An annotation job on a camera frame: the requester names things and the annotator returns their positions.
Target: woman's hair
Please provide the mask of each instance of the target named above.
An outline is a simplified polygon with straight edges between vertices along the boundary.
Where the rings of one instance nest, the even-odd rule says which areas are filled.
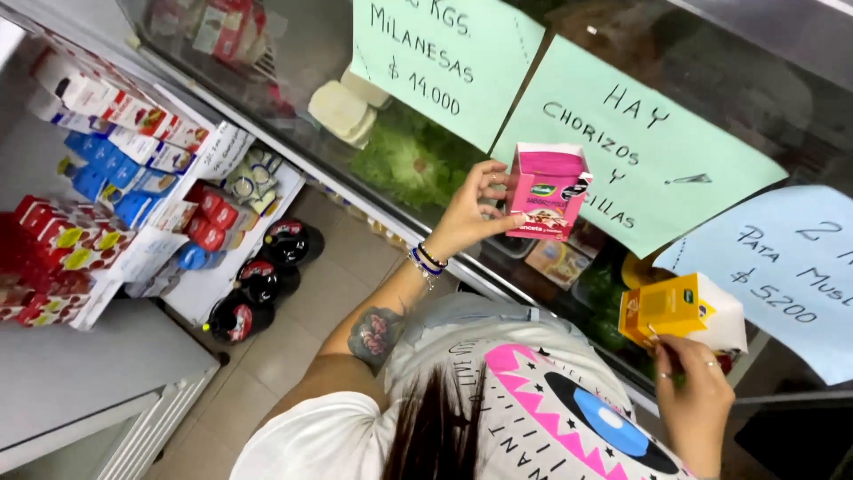
[[[480,366],[475,393],[468,398],[456,375],[441,366],[433,367],[424,385],[415,378],[400,406],[382,479],[475,478],[484,383],[485,366]]]

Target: tattoo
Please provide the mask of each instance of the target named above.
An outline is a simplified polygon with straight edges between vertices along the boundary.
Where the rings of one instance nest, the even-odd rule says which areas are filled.
[[[346,344],[352,356],[368,364],[370,371],[378,375],[404,327],[403,315],[390,308],[369,307],[352,326]]]

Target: blue paper sign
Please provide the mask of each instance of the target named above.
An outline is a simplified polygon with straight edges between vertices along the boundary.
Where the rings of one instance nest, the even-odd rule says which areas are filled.
[[[676,241],[654,265],[704,273],[827,385],[853,379],[853,200],[844,194],[770,191]]]

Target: blue bracelet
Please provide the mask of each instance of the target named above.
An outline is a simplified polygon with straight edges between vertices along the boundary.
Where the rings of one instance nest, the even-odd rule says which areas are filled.
[[[443,272],[443,271],[444,271],[444,269],[443,269],[443,268],[439,268],[438,270],[433,270],[432,268],[430,268],[430,267],[426,264],[426,262],[424,262],[423,260],[421,260],[421,256],[420,256],[420,255],[418,255],[418,248],[417,248],[417,247],[414,247],[414,248],[411,250],[411,254],[415,257],[415,260],[417,260],[417,261],[418,261],[418,264],[421,266],[421,268],[423,268],[423,269],[424,269],[424,271],[426,271],[426,272],[430,273],[430,274],[431,274],[431,275],[433,275],[434,277],[437,277],[438,275],[441,275],[441,272]]]

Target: woman's right hand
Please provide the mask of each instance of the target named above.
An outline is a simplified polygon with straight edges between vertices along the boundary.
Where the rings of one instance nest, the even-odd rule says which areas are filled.
[[[717,359],[706,345],[672,335],[659,339],[661,343],[655,349],[658,406],[672,449],[697,477],[719,477],[722,439],[734,390],[720,366],[709,365]],[[671,377],[671,352],[684,368],[686,381],[680,389]]]

